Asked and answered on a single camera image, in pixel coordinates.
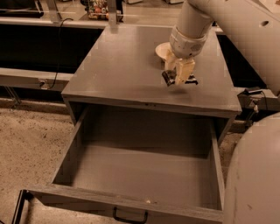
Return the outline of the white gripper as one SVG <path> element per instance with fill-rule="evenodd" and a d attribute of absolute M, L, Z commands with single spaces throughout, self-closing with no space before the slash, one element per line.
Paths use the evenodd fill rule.
<path fill-rule="evenodd" d="M 176 67 L 176 85 L 184 84 L 188 80 L 195 67 L 195 61 L 191 57 L 201 53 L 206 40 L 207 35 L 202 38 L 188 38 L 176 26 L 172 28 L 169 38 L 171 51 L 166 53 L 164 69 L 171 71 Z"/>

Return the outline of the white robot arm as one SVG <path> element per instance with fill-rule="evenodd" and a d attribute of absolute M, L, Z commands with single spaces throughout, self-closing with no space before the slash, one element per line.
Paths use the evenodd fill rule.
<path fill-rule="evenodd" d="M 212 22 L 239 49 L 274 95 L 280 94 L 280 22 L 257 0 L 185 0 L 165 62 L 198 55 Z M 251 126 L 227 172 L 223 224 L 280 224 L 280 115 Z"/>

